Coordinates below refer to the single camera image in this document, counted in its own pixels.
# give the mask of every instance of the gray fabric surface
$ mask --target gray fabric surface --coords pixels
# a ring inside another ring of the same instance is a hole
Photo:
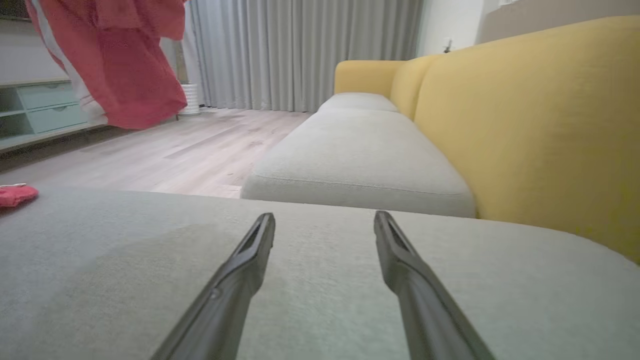
[[[423,0],[192,0],[206,105],[313,112],[344,60],[409,60]]]
[[[400,113],[323,110],[254,167],[244,199],[475,217],[465,181]]]
[[[324,104],[322,104],[322,106],[320,106],[318,112],[339,109],[398,111],[391,100],[380,94],[370,94],[367,92],[343,92],[331,96],[324,102]]]
[[[0,214],[1,359],[148,359],[262,212],[239,359],[408,359],[373,210],[42,188]],[[640,270],[548,229],[393,213],[498,359],[637,359]]]

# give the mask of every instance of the white plant pot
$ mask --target white plant pot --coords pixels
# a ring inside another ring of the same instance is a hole
[[[182,84],[182,90],[187,98],[187,106],[180,110],[178,115],[199,115],[198,84]]]

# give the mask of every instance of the gray seat cushion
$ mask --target gray seat cushion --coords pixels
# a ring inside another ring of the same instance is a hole
[[[267,211],[275,240],[238,360],[409,359],[373,210],[55,188],[0,213],[0,359],[148,360]],[[640,270],[621,255],[537,227],[393,216],[498,360],[637,359]]]
[[[339,109],[398,111],[389,99],[380,94],[343,92],[331,96],[320,106],[318,112]]]
[[[324,110],[254,167],[245,199],[474,217],[445,156],[400,113]]]

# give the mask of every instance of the gray curtain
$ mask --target gray curtain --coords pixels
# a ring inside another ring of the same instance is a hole
[[[316,111],[342,60],[415,54],[422,0],[192,0],[202,90],[217,108]]]

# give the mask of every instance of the television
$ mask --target television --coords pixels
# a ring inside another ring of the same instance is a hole
[[[0,19],[31,21],[24,0],[0,0]]]

